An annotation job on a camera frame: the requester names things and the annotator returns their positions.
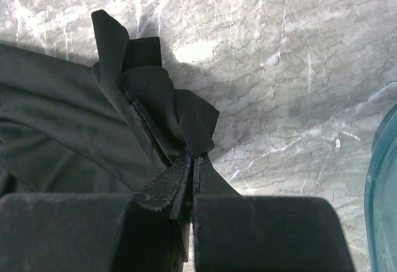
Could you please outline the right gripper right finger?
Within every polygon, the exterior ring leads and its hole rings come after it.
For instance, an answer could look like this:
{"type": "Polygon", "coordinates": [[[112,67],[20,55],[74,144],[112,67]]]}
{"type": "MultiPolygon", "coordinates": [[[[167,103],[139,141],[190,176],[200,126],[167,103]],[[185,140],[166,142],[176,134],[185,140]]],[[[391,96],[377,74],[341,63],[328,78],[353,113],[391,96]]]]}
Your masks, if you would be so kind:
{"type": "Polygon", "coordinates": [[[330,203],[309,196],[242,196],[207,156],[193,168],[197,271],[353,271],[330,203]]]}

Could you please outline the black t shirt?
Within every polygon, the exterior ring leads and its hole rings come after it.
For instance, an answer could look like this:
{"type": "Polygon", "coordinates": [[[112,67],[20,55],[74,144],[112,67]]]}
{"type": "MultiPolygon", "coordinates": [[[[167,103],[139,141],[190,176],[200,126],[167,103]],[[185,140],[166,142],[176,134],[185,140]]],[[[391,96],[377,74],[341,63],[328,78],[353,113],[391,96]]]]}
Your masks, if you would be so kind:
{"type": "Polygon", "coordinates": [[[214,148],[219,112],[174,87],[159,38],[92,23],[92,66],[1,45],[1,194],[130,193],[214,148]]]}

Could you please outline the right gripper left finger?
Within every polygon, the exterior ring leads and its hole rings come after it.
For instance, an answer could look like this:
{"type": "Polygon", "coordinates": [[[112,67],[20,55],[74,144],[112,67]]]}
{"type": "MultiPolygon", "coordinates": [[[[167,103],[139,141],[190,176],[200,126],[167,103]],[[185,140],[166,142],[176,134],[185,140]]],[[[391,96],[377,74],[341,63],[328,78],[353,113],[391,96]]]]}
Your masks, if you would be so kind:
{"type": "Polygon", "coordinates": [[[13,193],[1,199],[2,271],[182,271],[192,160],[133,194],[13,193]]]}

